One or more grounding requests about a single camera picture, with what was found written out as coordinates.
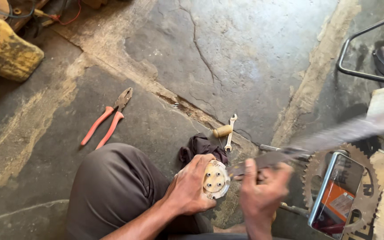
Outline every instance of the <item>rusty sprocket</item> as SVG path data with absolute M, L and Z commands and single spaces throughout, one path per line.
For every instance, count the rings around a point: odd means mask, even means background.
M 359 210 L 361 212 L 361 217 L 359 220 L 352 224 L 346 224 L 344 228 L 344 235 L 352 236 L 352 233 L 362 229 L 366 224 L 371 222 L 373 215 L 376 212 L 378 199 L 380 196 L 379 184 L 373 165 L 362 151 L 360 151 L 355 146 L 352 146 L 351 144 L 343 144 L 336 150 L 347 151 L 349 153 L 349 157 L 363 165 L 366 170 L 364 171 L 364 176 L 361 180 L 361 184 L 358 188 L 351 208 L 351 210 Z M 311 156 L 309 163 L 306 166 L 305 175 L 302 178 L 302 182 L 305 185 L 303 187 L 303 195 L 305 196 L 306 207 L 309 210 L 311 210 L 314 205 L 314 201 L 312 199 L 312 178 L 314 176 L 320 176 L 321 178 L 324 178 L 325 169 L 327 168 L 325 156 L 327 153 L 332 151 L 333 150 L 316 152 Z M 364 190 L 366 190 L 368 193 L 367 189 L 364 189 L 364 187 L 368 188 L 368 186 L 371 186 L 371 196 L 364 195 Z M 351 216 L 352 214 L 349 215 L 346 222 L 350 222 Z

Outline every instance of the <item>man's hand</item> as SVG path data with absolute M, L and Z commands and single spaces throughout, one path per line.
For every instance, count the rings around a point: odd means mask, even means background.
M 193 215 L 216 206 L 216 200 L 204 194 L 203 183 L 207 164 L 216 158 L 212 154 L 195 155 L 176 176 L 163 201 L 174 207 L 179 215 Z
M 245 161 L 240 204 L 250 239 L 271 239 L 270 222 L 281 200 L 288 194 L 291 171 L 291 166 L 279 163 L 276 171 L 263 169 L 258 179 L 254 159 Z M 264 184 L 257 185 L 262 177 Z

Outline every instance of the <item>red wire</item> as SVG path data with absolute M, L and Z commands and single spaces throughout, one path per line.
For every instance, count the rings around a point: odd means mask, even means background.
M 78 0 L 78 6 L 79 6 L 79 10 L 78 10 L 78 14 L 76 15 L 76 17 L 74 17 L 72 20 L 70 20 L 69 22 L 67 23 L 62 23 L 60 21 L 60 15 L 50 15 L 50 17 L 56 21 L 58 21 L 61 25 L 66 25 L 66 24 L 70 24 L 72 23 L 78 16 L 79 16 L 79 13 L 81 12 L 81 0 Z

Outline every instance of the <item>person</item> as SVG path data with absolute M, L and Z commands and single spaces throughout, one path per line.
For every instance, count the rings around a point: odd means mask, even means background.
M 252 239 L 271 240 L 271 220 L 288 194 L 291 167 L 258 174 L 245 161 L 240 199 L 246 234 L 214 233 L 200 213 L 216 206 L 203 193 L 212 154 L 196 155 L 170 183 L 140 150 L 108 144 L 91 152 L 80 165 L 67 212 L 67 238 L 81 240 Z

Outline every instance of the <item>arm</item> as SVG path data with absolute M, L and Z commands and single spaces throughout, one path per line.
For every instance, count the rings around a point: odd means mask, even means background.
M 281 200 L 288 194 L 287 184 L 292 168 L 285 163 L 278 164 L 278 170 L 262 170 L 257 176 L 254 159 L 245 161 L 245 175 L 242 180 L 240 204 L 248 237 L 252 240 L 272 240 L 270 225 Z M 257 181 L 264 179 L 264 184 Z
M 174 206 L 161 199 L 133 221 L 102 239 L 154 239 L 178 215 Z
M 215 207 L 216 201 L 208 199 L 202 187 L 205 168 L 213 159 L 216 158 L 212 154 L 196 155 L 174 176 L 173 182 L 161 200 L 102 239 L 154 239 L 175 217 L 193 215 Z

